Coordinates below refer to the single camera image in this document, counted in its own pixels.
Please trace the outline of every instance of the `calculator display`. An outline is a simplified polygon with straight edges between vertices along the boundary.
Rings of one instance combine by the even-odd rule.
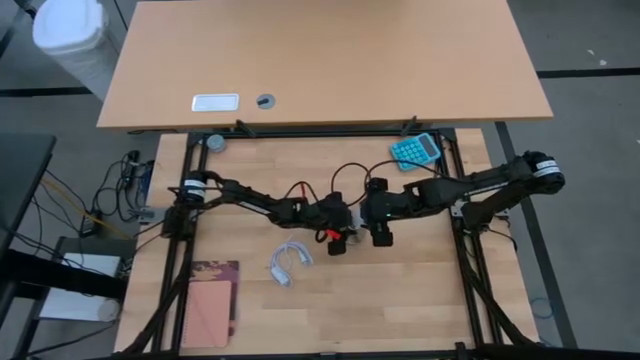
[[[429,141],[428,137],[429,135],[419,136],[418,139],[420,139],[420,144],[422,145],[424,150],[427,152],[429,157],[434,157],[438,155],[438,152],[436,151],[436,149],[433,148],[433,146],[431,146],[431,142]]]

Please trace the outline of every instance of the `yellow cable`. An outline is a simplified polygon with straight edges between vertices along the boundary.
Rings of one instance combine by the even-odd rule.
[[[60,196],[62,196],[69,204],[71,204],[71,206],[73,207],[73,209],[75,211],[77,211],[79,214],[86,216],[87,218],[93,220],[93,222],[101,224],[102,226],[106,227],[107,229],[113,231],[115,234],[120,235],[121,237],[125,238],[125,239],[131,239],[131,236],[125,234],[122,230],[118,229],[117,227],[104,222],[94,216],[92,216],[91,214],[87,213],[86,211],[84,211],[84,209],[82,209],[81,207],[79,207],[78,205],[76,205],[76,203],[73,202],[73,200],[71,200],[71,198],[69,197],[69,195],[67,195],[64,190],[60,189],[60,187],[58,185],[56,185],[55,183],[52,183],[51,181],[42,178],[42,182],[45,183],[45,185],[47,186],[51,186],[51,188],[53,190],[55,190],[58,194],[60,194]]]

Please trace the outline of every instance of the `wooden table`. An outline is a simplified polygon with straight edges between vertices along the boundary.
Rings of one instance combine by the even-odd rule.
[[[192,112],[196,94],[239,94]],[[258,108],[272,94],[275,106]],[[99,127],[549,119],[506,0],[139,2]]]
[[[480,130],[457,130],[457,136],[465,171],[490,167]],[[149,205],[172,203],[174,195],[167,187],[179,182],[186,139],[184,134],[162,136]],[[388,145],[396,140],[229,140],[225,152],[209,156],[207,168],[275,197],[298,180],[308,181],[318,196],[324,196],[331,175],[341,164],[358,161],[371,166],[388,159]],[[375,175],[389,179],[390,191],[431,176],[419,171],[401,173],[393,165],[377,169]],[[336,190],[347,201],[355,199],[362,192],[363,176],[362,170],[345,169],[336,180]],[[330,257],[326,246],[314,242],[314,232],[280,229],[238,206],[226,205],[201,215],[194,261],[240,261],[238,324],[226,348],[183,349],[181,353],[442,350],[451,349],[456,341],[472,346],[449,215],[443,212],[390,226],[396,239],[393,247],[374,248],[368,238],[350,247],[346,255]],[[491,226],[508,233],[501,221]],[[155,229],[149,231],[140,236],[139,243],[156,234]],[[294,288],[285,289],[273,282],[267,265],[273,250],[292,235],[308,245],[315,265],[294,265]],[[535,339],[536,328],[511,242],[486,233],[482,244],[496,300],[523,333]],[[168,241],[158,239],[136,256],[116,350],[126,347],[153,313],[167,248]],[[484,315],[481,310],[484,333],[489,334]],[[172,322],[167,326],[168,339]]]

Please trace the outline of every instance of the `white cable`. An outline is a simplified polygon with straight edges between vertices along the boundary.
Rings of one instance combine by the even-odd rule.
[[[307,247],[298,241],[288,240],[291,240],[291,237],[287,239],[286,243],[278,246],[275,249],[273,255],[271,255],[271,264],[269,266],[273,280],[285,287],[293,286],[293,279],[288,273],[288,271],[291,270],[291,265],[293,264],[291,256],[289,256],[289,249],[295,249],[298,252],[298,257],[300,258],[300,262],[302,263],[302,265],[313,265],[313,258],[311,257],[309,250],[307,250]],[[280,255],[282,254],[285,254],[288,260],[288,264],[286,267],[280,266]]]

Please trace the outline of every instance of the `blue calculator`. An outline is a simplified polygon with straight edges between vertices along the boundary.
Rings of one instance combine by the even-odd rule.
[[[391,145],[391,155],[396,160],[411,161],[420,165],[428,165],[440,157],[440,149],[429,134],[421,134]],[[417,169],[415,165],[398,163],[401,171]]]

